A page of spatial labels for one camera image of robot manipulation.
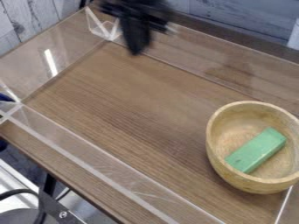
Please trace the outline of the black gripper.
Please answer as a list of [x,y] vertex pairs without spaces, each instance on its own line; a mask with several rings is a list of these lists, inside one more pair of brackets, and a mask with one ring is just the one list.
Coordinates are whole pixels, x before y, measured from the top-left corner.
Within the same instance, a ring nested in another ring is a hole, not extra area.
[[167,0],[101,0],[99,8],[103,13],[120,18],[125,45],[132,55],[149,46],[151,29],[167,32],[174,16]]

